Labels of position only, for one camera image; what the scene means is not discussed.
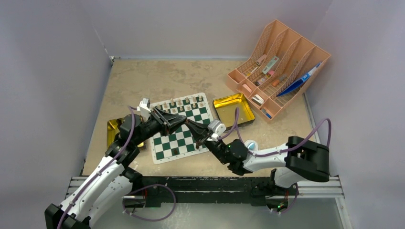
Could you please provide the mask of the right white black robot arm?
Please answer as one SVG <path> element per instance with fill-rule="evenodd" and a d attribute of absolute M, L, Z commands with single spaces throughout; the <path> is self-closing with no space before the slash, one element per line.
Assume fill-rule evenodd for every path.
<path fill-rule="evenodd" d="M 324 183 L 330 179 L 329 147 L 308 138 L 290 136 L 280 146 L 252 151 L 240 139 L 224 143 L 219 137 L 223 123 L 218 120 L 210 124 L 187 120 L 185 125 L 197 146 L 205 146 L 236 175 L 273 168 L 268 188 L 274 194 L 280 194 L 299 181 Z"/>

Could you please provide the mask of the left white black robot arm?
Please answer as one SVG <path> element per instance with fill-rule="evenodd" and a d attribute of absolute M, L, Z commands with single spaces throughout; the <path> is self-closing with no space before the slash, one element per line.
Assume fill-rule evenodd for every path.
<path fill-rule="evenodd" d="M 138 145 L 157 133 L 172 134 L 187 117 L 155 108 L 143 120 L 133 110 L 130 107 L 114 142 L 91 175 L 61 204 L 50 204 L 45 210 L 46 228 L 90 229 L 124 195 L 141 192 L 142 174 L 129 167 L 140 153 Z"/>

